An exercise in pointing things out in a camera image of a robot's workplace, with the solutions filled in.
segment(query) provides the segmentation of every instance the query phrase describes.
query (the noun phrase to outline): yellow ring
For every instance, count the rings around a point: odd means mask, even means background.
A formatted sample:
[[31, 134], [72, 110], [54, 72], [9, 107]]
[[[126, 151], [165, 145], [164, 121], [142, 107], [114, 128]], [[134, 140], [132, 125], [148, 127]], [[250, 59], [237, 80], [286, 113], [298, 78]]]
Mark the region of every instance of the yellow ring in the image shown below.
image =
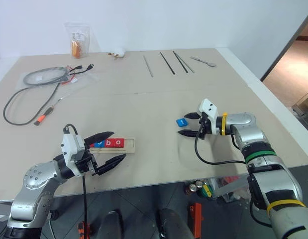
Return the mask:
[[227, 119], [228, 113], [224, 112], [222, 114], [222, 124], [221, 124], [221, 135], [225, 135], [225, 121]]
[[275, 206], [278, 206], [278, 205], [283, 205], [283, 204], [299, 204], [301, 205], [302, 207], [305, 207], [306, 206], [300, 202], [299, 200], [294, 200], [294, 199], [285, 199], [285, 200], [278, 200], [278, 201], [275, 201], [275, 202], [272, 202], [268, 208], [267, 208], [267, 212], [269, 214], [270, 210], [275, 207]]

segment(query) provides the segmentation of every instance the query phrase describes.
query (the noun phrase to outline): red block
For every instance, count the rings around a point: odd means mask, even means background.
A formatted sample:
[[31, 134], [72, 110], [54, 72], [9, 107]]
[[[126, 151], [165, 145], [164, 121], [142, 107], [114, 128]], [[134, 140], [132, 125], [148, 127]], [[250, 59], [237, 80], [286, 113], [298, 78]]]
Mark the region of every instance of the red block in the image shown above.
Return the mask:
[[108, 138], [105, 140], [105, 148], [124, 148], [124, 138]]

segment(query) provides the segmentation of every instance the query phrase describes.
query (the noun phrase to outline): orange tool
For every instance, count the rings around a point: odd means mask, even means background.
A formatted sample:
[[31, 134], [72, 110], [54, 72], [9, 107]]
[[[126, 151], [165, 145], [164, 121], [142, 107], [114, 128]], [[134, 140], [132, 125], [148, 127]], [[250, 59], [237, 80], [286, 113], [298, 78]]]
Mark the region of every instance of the orange tool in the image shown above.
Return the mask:
[[[80, 222], [78, 224], [80, 239], [84, 239], [84, 229], [85, 229], [84, 225], [85, 225], [84, 222]], [[88, 223], [87, 231], [86, 231], [86, 238], [90, 239], [90, 235], [91, 235], [91, 226]]]
[[202, 205], [195, 203], [189, 208], [190, 216], [193, 219], [192, 233], [195, 239], [200, 239], [202, 236]]
[[53, 109], [54, 109], [55, 105], [56, 105], [57, 103], [59, 103], [60, 100], [62, 100], [62, 98], [60, 98], [54, 105], [50, 106], [50, 107], [44, 112], [44, 114], [41, 115], [41, 116], [36, 120], [36, 122], [34, 122], [34, 125], [39, 126], [40, 123], [45, 119], [45, 117], [53, 112]]

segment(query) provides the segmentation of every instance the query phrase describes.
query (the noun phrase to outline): green ring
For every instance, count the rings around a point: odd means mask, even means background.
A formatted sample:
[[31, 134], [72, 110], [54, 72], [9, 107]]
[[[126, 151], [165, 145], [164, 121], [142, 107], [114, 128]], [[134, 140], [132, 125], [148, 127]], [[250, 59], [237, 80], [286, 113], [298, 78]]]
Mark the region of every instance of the green ring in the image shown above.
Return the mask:
[[248, 163], [250, 160], [252, 160], [256, 157], [264, 156], [264, 155], [277, 155], [277, 154], [275, 152], [269, 151], [269, 150], [255, 152], [255, 153], [252, 153], [248, 157], [245, 158], [245, 163]]

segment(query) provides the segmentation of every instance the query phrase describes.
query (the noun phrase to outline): white wall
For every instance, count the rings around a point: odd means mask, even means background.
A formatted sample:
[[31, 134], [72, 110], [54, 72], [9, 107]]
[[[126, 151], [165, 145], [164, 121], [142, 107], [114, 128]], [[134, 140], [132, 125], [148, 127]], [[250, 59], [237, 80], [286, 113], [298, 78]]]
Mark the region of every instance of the white wall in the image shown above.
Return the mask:
[[307, 12], [308, 0], [0, 0], [0, 57], [68, 53], [63, 24], [78, 21], [91, 51], [230, 47], [261, 77]]

